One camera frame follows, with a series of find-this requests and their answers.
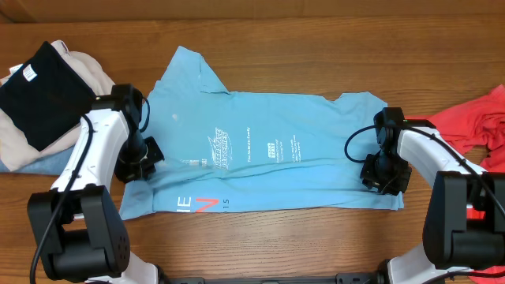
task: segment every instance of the white cloth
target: white cloth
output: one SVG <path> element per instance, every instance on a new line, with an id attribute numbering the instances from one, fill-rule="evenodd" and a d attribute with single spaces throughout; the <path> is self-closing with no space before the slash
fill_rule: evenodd
<path id="1" fill-rule="evenodd" d="M 93 57 L 82 52 L 69 51 L 61 40 L 54 41 L 51 46 L 96 95 L 110 94 L 114 82 Z M 0 79 L 0 83 L 5 84 L 9 78 L 10 75 Z M 0 159 L 10 171 L 72 147 L 77 142 L 79 134 L 80 125 L 76 125 L 53 144 L 42 151 L 37 151 L 28 144 L 23 132 L 14 125 L 12 119 L 0 109 Z"/>

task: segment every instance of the blue cloth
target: blue cloth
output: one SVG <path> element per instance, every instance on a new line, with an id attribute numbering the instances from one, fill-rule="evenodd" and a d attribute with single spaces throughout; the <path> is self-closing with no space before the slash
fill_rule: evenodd
<path id="1" fill-rule="evenodd" d="M 229 92 L 200 54 L 179 47 L 149 102 L 144 135 L 166 160 L 150 180 L 126 185 L 123 219 L 157 211 L 403 207 L 401 194 L 364 187 L 362 165 L 344 156 L 346 139 L 387 105 L 368 92 L 335 101 Z M 359 159 L 377 152 L 375 133 L 357 136 L 349 150 Z"/>
<path id="2" fill-rule="evenodd" d="M 59 153 L 37 159 L 35 162 L 28 164 L 19 170 L 15 170 L 12 173 L 60 175 L 65 169 L 66 163 L 69 161 L 70 155 L 72 155 L 72 151 L 73 147 Z M 11 173 L 2 161 L 0 161 L 0 173 Z"/>

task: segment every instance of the cable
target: cable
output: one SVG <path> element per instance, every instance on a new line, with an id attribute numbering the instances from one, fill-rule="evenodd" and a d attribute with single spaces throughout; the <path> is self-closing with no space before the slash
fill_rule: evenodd
<path id="1" fill-rule="evenodd" d="M 458 161 L 458 163 L 463 168 L 465 168 L 465 170 L 467 170 L 469 173 L 471 173 L 477 179 L 477 181 L 481 184 L 481 186 L 484 189 L 484 191 L 486 192 L 486 194 L 488 194 L 489 198 L 491 198 L 491 201 L 495 204 L 496 208 L 498 208 L 499 213 L 505 218 L 505 209 L 503 208 L 503 205 L 498 201 L 498 199 L 496 198 L 495 194 L 489 188 L 489 186 L 484 182 L 484 180 L 482 180 L 482 177 L 471 166 L 469 166 L 466 163 L 466 159 L 460 157 L 459 154 L 451 146 L 449 146 L 449 144 L 446 144 L 444 141 L 438 139 L 436 136 L 434 136 L 434 135 L 432 135 L 430 133 L 427 133 L 425 131 L 422 131 L 420 129 L 417 129 L 417 128 L 414 128 L 414 127 L 410 127 L 410 126 L 397 126 L 397 125 L 370 125 L 370 126 L 364 127 L 363 129 L 359 129 L 358 131 L 356 131 L 355 133 L 353 133 L 347 139 L 346 144 L 344 146 L 344 152 L 346 154 L 346 157 L 349 160 L 351 160 L 352 162 L 355 162 L 355 163 L 364 163 L 365 161 L 363 161 L 363 160 L 356 160 L 356 159 L 353 159 L 353 158 L 351 158 L 349 156 L 349 154 L 347 153 L 347 147 L 349 145 L 349 142 L 357 134 L 362 133 L 362 132 L 364 132 L 366 130 L 375 129 L 375 128 L 379 128 L 379 127 L 387 127 L 387 128 L 399 129 L 399 130 L 409 130 L 409 131 L 413 131 L 415 133 L 419 133 L 419 134 L 421 134 L 423 136 L 426 136 L 426 137 L 428 137 L 431 140 L 434 140 L 436 143 L 438 143 L 440 146 L 442 146 L 442 148 L 444 148 L 449 154 L 451 154 L 451 156 L 454 159 L 456 159 L 456 161 Z M 434 283 L 434 281 L 437 281 L 437 280 L 440 280 L 440 279 L 445 279 L 445 278 L 451 278 L 451 277 L 454 277 L 454 276 L 472 276 L 472 277 L 482 277 L 482 278 L 500 278 L 500 277 L 504 277 L 505 276 L 505 271 L 504 272 L 500 272 L 500 273 L 495 273 L 495 274 L 480 273 L 480 272 L 467 272 L 467 271 L 454 271 L 454 272 L 448 272 L 448 273 L 446 273 L 444 275 L 437 276 L 437 277 L 435 277 L 435 278 L 433 278 L 431 280 L 428 280 L 427 282 L 425 282 L 423 284 Z"/>
<path id="2" fill-rule="evenodd" d="M 145 122 L 144 122 L 144 126 L 142 126 L 142 128 L 140 129 L 140 132 L 144 132 L 145 129 L 148 128 L 148 125 L 149 125 L 149 117 L 151 116 L 151 106 L 149 105 L 149 101 L 148 101 L 148 98 L 142 96 L 142 99 L 144 99 L 145 103 L 147 103 L 148 105 L 148 115 L 146 116 L 145 118 Z"/>
<path id="3" fill-rule="evenodd" d="M 40 243 L 37 246 L 37 249 L 35 251 L 35 255 L 33 256 L 33 261 L 32 261 L 32 266 L 30 267 L 30 284 L 36 284 L 36 270 L 37 270 L 37 263 L 39 262 L 40 254 L 42 253 L 43 246 L 46 243 L 47 236 L 49 235 L 49 231 L 51 229 L 51 226 L 53 226 L 54 222 L 56 222 L 56 218 L 61 217 L 60 216 L 60 211 L 62 209 L 63 204 L 66 202 L 70 189 L 72 188 L 73 183 L 77 179 L 79 175 L 80 168 L 82 167 L 82 164 L 84 163 L 84 159 L 86 158 L 86 154 L 89 151 L 89 148 L 92 144 L 92 138 L 93 138 L 93 124 L 89 120 L 89 118 L 84 114 L 82 118 L 88 123 L 88 140 L 86 140 L 86 145 L 84 146 L 84 150 L 82 151 L 82 154 L 80 155 L 79 160 L 77 161 L 76 168 L 72 171 L 72 175 L 70 176 L 69 183 L 66 185 L 65 190 L 63 191 L 62 196 L 58 200 L 58 203 L 56 204 L 56 207 L 54 208 L 53 214 L 50 216 L 49 223 L 47 224 L 46 230 L 44 231 L 44 234 L 42 235 L 42 238 L 40 239 Z"/>

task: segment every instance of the robotic arm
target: robotic arm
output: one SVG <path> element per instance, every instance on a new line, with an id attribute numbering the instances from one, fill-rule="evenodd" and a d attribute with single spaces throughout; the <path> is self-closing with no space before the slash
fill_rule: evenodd
<path id="1" fill-rule="evenodd" d="M 28 216 L 37 245 L 42 246 L 40 258 L 50 279 L 169 283 L 159 267 L 130 252 L 128 233 L 109 195 L 112 173 L 123 182 L 148 178 L 155 171 L 154 164 L 164 159 L 154 139 L 144 139 L 140 134 L 142 99 L 131 85 L 114 86 L 111 95 L 99 97 L 87 114 L 91 127 L 82 121 L 79 140 L 62 175 L 51 191 L 30 198 Z M 505 218 L 495 206 L 496 200 L 505 204 L 505 175 L 490 174 L 466 162 L 443 142 L 431 123 L 407 121 L 400 108 L 384 108 L 368 129 L 376 130 L 381 150 L 368 155 L 366 160 L 354 160 L 364 163 L 361 178 L 365 185 L 378 188 L 381 194 L 405 192 L 410 163 L 432 187 L 423 243 L 404 256 L 385 262 L 375 274 L 340 273 L 335 282 L 422 284 L 452 271 L 505 264 Z M 90 130 L 92 139 L 87 147 Z M 67 188 L 69 196 L 64 198 Z M 58 211 L 55 204 L 62 198 L 65 200 Z M 467 220 L 467 207 L 485 212 L 485 219 Z M 53 215 L 58 217 L 51 223 Z M 78 218 L 84 218 L 86 229 L 63 229 L 62 225 Z M 44 243 L 47 227 L 49 233 Z M 198 278 L 194 282 L 208 281 Z"/>

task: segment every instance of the white tag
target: white tag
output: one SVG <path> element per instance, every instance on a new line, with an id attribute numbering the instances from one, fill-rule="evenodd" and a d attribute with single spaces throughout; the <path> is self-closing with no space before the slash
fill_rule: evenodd
<path id="1" fill-rule="evenodd" d="M 37 77 L 37 73 L 33 71 L 32 64 L 28 64 L 23 70 L 24 78 L 29 82 L 33 80 L 33 78 Z"/>
<path id="2" fill-rule="evenodd" d="M 14 74 L 19 68 L 21 68 L 22 64 L 19 64 L 19 65 L 16 65 L 16 66 L 12 66 L 9 68 L 9 71 L 10 71 L 10 74 Z"/>

